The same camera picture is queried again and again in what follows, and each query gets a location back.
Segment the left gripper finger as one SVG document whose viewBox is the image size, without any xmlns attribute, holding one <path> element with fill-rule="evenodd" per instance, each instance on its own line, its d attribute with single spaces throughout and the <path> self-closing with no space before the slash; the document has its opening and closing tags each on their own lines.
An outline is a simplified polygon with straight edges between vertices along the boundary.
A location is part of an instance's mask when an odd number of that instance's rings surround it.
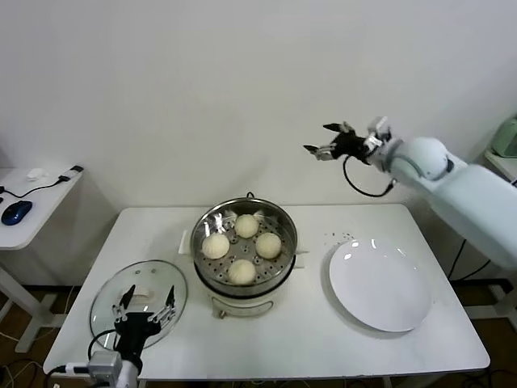
<svg viewBox="0 0 517 388">
<path fill-rule="evenodd" d="M 172 285 L 166 297 L 165 305 L 157 312 L 148 317 L 151 323 L 164 324 L 175 316 L 175 296 L 174 286 Z"/>
<path fill-rule="evenodd" d="M 114 304 L 111 307 L 112 313 L 114 315 L 116 323 L 120 323 L 120 322 L 126 321 L 128 319 L 128 317 L 127 317 L 127 310 L 128 310 L 129 304 L 130 304 L 130 302 L 132 300 L 132 297 L 133 297 L 133 294 L 135 292 L 135 289 L 136 289 L 136 286 L 132 285 L 128 289 L 128 291 L 126 291 L 122 295 L 119 303 L 117 305 Z"/>
</svg>

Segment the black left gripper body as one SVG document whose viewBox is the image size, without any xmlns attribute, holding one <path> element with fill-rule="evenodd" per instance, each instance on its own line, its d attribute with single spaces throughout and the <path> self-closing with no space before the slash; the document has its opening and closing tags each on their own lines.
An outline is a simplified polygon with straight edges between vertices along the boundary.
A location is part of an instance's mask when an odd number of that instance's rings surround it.
<svg viewBox="0 0 517 388">
<path fill-rule="evenodd" d="M 123 360 L 139 358 L 147 339 L 161 331 L 161 325 L 149 318 L 152 313 L 130 312 L 125 318 L 118 318 L 114 323 L 116 333 L 120 336 L 115 350 Z"/>
</svg>

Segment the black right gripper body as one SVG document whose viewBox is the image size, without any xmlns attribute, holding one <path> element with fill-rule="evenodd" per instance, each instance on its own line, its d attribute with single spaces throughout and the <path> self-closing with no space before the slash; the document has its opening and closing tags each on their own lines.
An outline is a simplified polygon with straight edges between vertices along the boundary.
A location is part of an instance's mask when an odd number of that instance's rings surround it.
<svg viewBox="0 0 517 388">
<path fill-rule="evenodd" d="M 358 137 L 355 132 L 340 133 L 333 141 L 332 157 L 334 160 L 342 156 L 352 156 L 368 165 L 369 148 L 364 144 L 365 138 Z"/>
</svg>

